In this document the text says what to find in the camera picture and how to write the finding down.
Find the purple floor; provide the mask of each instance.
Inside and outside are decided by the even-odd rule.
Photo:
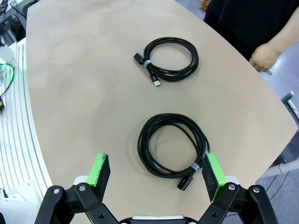
[[[176,0],[182,6],[190,10],[193,14],[203,19],[205,13],[199,10],[198,0]],[[277,63],[270,69],[272,75],[261,72],[263,78],[268,82],[276,94],[282,98],[285,94],[294,91],[295,96],[292,102],[299,108],[299,42],[295,43],[285,53],[283,53]],[[268,177],[257,180],[260,184],[269,190],[267,191],[271,198],[281,186],[285,179],[284,175],[279,175],[273,181],[274,177]],[[299,170],[294,170],[289,173],[281,189],[271,200],[273,209],[280,224],[295,224],[299,223]],[[227,217],[223,221],[224,224],[241,224],[241,220],[237,215]]]

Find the black shirt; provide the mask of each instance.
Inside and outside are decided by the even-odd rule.
[[[285,26],[298,6],[299,0],[212,0],[209,11],[220,26],[255,50]]]

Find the white corrugated surface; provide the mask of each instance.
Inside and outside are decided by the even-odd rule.
[[[52,185],[39,148],[30,106],[26,39],[10,46],[14,50],[15,77],[3,97],[5,109],[0,113],[0,188],[10,190],[32,180],[40,196]],[[0,73],[0,92],[10,81],[11,71]]]

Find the bolt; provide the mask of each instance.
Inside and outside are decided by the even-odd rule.
[[[235,185],[233,185],[232,183],[228,186],[228,189],[230,190],[234,190],[235,189]]]
[[[80,187],[79,187],[79,191],[84,191],[85,190],[85,186],[84,185],[81,185]]]
[[[253,192],[258,193],[258,192],[260,192],[260,189],[258,187],[254,187]]]

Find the table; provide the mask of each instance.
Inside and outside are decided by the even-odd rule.
[[[133,60],[152,40],[175,36],[193,43],[200,66],[178,83],[155,87]],[[188,64],[182,48],[157,48],[164,68]],[[200,218],[209,206],[201,174],[185,192],[180,180],[151,175],[137,154],[143,124],[164,112],[184,114],[202,128],[223,172],[245,188],[284,149],[297,127],[254,68],[203,21],[173,0],[44,0],[28,11],[27,69],[37,137],[53,184],[65,188],[89,173],[98,152],[109,154],[104,203],[120,220],[131,215]],[[172,169],[195,157],[175,128],[151,142]]]

